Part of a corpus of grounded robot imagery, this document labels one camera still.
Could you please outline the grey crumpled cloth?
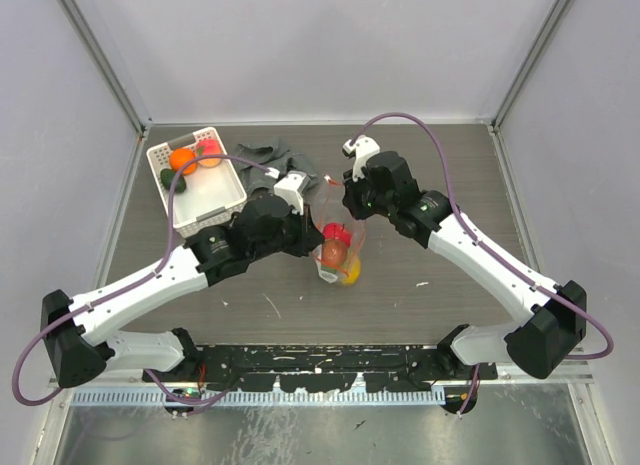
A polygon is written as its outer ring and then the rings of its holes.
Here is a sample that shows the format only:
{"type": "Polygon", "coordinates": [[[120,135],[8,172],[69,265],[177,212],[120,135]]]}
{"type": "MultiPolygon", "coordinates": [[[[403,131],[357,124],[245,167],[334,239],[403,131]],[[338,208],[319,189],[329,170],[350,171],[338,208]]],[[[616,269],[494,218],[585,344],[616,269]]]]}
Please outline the grey crumpled cloth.
{"type": "MultiPolygon", "coordinates": [[[[282,174],[290,171],[305,173],[309,182],[304,192],[310,191],[319,184],[319,174],[311,158],[303,152],[292,149],[280,137],[264,143],[238,143],[231,148],[231,154],[275,168],[282,174]]],[[[234,162],[233,165],[248,196],[273,189],[276,181],[267,177],[258,168],[238,162],[234,162]]]]}

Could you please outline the peach fruit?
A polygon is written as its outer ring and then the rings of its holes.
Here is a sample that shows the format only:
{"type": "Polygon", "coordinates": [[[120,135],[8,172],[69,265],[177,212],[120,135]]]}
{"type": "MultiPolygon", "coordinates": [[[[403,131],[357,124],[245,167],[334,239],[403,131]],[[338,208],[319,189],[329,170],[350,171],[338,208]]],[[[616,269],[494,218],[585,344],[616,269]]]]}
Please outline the peach fruit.
{"type": "Polygon", "coordinates": [[[198,165],[205,168],[214,168],[220,164],[223,154],[220,142],[214,138],[207,138],[199,141],[195,147],[195,155],[204,157],[198,165]]]}

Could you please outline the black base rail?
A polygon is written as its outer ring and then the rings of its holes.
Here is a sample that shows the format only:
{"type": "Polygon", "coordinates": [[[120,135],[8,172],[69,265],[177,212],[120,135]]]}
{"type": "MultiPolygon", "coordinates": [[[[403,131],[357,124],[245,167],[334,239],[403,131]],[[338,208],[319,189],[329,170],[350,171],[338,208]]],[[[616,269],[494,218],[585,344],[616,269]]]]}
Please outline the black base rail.
{"type": "Polygon", "coordinates": [[[473,368],[423,345],[216,345],[156,376],[165,384],[203,382],[209,390],[345,392],[358,378],[375,393],[429,391],[467,381],[473,368]]]}

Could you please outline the white perforated plastic basket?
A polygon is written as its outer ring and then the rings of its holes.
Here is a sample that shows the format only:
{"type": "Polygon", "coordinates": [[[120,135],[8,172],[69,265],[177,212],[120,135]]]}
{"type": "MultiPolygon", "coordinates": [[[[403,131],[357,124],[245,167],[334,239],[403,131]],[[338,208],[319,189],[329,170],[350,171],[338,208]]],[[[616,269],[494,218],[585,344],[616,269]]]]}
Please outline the white perforated plastic basket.
{"type": "Polygon", "coordinates": [[[231,214],[241,210],[247,200],[247,193],[229,160],[222,160],[214,168],[198,165],[194,173],[185,177],[187,191],[175,194],[174,200],[169,200],[169,192],[162,187],[159,174],[162,169],[171,168],[170,154],[179,148],[188,148],[195,153],[197,143],[207,138],[217,139],[223,154],[226,152],[217,130],[211,126],[153,146],[146,152],[163,207],[173,211],[173,226],[184,238],[202,228],[228,221],[231,214]]]}

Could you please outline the clear zip top bag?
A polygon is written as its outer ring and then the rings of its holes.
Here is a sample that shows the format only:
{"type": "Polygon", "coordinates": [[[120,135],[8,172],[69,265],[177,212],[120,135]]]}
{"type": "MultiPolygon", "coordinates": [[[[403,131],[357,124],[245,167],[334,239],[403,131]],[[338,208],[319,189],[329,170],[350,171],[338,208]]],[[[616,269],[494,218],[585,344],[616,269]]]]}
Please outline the clear zip top bag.
{"type": "Polygon", "coordinates": [[[324,242],[313,252],[318,276],[329,284],[351,286],[360,277],[360,250],[365,223],[354,219],[343,205],[345,187],[325,175],[311,203],[314,225],[324,242]]]}

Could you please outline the orange fruit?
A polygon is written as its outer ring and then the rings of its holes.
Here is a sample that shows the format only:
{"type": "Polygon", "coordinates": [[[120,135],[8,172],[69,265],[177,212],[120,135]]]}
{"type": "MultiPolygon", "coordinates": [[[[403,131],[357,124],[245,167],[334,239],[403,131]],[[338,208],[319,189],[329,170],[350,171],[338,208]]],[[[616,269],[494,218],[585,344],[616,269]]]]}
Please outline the orange fruit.
{"type": "Polygon", "coordinates": [[[190,163],[191,160],[195,159],[195,153],[188,148],[179,148],[174,150],[169,156],[169,165],[172,170],[179,171],[183,169],[183,175],[188,176],[194,173],[198,168],[198,163],[190,163]]]}

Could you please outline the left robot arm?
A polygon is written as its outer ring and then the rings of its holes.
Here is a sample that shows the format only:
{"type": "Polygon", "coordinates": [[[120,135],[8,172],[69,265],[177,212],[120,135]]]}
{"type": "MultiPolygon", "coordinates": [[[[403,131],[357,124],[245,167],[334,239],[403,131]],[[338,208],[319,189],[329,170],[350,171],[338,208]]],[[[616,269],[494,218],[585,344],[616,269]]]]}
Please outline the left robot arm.
{"type": "Polygon", "coordinates": [[[159,262],[74,297],[56,290],[42,302],[41,329],[57,383],[74,388],[105,371],[151,369],[194,378],[202,353],[183,328],[150,334],[124,326],[158,307],[228,278],[277,253],[306,257],[324,241],[310,208],[264,195],[230,221],[206,227],[159,262]]]}

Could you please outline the dark green avocado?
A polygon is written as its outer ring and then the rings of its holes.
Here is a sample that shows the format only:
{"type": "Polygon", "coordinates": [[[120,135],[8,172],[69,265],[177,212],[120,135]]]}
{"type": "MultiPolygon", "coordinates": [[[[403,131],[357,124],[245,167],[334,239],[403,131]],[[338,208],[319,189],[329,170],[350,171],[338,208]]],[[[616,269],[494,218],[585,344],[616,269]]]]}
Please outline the dark green avocado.
{"type": "Polygon", "coordinates": [[[172,183],[175,182],[174,193],[182,194],[187,191],[187,183],[185,178],[182,175],[179,175],[178,178],[175,178],[176,171],[171,168],[164,168],[160,171],[159,180],[162,187],[169,192],[172,186],[172,183]]]}

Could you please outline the red apple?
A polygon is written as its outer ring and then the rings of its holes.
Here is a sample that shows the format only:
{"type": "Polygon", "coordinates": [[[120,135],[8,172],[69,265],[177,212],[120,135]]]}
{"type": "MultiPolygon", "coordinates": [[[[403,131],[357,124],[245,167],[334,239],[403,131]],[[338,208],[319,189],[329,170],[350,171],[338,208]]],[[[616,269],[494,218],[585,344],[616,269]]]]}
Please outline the red apple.
{"type": "Polygon", "coordinates": [[[347,226],[343,223],[330,222],[327,223],[322,231],[326,240],[339,240],[343,242],[347,247],[350,246],[352,233],[347,226]]]}

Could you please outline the yellow lemon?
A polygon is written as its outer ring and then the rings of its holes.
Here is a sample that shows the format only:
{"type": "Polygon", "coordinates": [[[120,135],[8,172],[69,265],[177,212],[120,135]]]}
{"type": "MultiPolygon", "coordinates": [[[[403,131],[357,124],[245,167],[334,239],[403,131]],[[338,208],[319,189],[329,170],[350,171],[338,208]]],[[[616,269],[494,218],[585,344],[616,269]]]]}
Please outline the yellow lemon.
{"type": "Polygon", "coordinates": [[[354,256],[347,267],[347,274],[341,280],[341,284],[344,286],[351,286],[358,281],[360,275],[361,261],[358,256],[354,256]]]}

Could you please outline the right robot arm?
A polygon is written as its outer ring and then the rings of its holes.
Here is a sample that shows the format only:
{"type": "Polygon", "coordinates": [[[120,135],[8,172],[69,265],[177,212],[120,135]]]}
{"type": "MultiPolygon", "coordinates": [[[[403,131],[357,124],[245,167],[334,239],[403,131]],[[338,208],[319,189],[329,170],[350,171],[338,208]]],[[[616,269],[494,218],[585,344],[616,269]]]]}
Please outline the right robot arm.
{"type": "Polygon", "coordinates": [[[420,189],[394,151],[348,151],[343,203],[365,220],[386,217],[401,235],[455,264],[488,291],[511,320],[501,325],[461,325],[439,344],[444,375],[459,379],[474,365],[511,362],[545,379],[586,335],[587,295],[570,280],[559,285],[527,267],[453,209],[449,198],[420,189]]]}

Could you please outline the brown passion fruit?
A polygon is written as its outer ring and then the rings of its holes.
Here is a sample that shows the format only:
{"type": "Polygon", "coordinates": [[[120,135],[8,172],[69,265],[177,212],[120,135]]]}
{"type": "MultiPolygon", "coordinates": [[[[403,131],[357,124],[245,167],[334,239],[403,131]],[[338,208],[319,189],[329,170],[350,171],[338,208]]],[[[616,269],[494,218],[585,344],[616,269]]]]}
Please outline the brown passion fruit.
{"type": "Polygon", "coordinates": [[[348,247],[339,240],[326,240],[322,245],[321,260],[329,268],[340,268],[347,259],[348,247]]]}

